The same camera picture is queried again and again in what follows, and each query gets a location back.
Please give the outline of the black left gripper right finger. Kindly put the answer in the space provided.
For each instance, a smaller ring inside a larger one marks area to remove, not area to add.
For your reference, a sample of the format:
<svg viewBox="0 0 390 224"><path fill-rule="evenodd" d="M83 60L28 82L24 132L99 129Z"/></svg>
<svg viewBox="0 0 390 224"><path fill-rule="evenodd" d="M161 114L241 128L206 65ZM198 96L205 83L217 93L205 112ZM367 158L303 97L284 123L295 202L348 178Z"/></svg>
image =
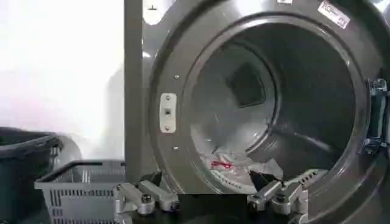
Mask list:
<svg viewBox="0 0 390 224"><path fill-rule="evenodd" d="M288 221L294 224L308 223L308 190L301 183L286 184L276 176L249 171L255 193L247 196L250 212L258 213L271 207L279 215L291 215Z"/></svg>

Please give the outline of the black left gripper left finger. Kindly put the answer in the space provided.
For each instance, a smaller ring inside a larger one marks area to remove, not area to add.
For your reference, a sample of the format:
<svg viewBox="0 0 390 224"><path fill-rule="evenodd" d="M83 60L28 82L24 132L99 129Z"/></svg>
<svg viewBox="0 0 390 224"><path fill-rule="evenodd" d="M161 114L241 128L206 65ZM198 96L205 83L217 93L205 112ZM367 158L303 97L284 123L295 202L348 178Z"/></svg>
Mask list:
<svg viewBox="0 0 390 224"><path fill-rule="evenodd" d="M162 172L143 175L136 183L119 183L113 188L116 223L133 223L132 213L147 216L156 209L173 213L180 209L179 196L160 187Z"/></svg>

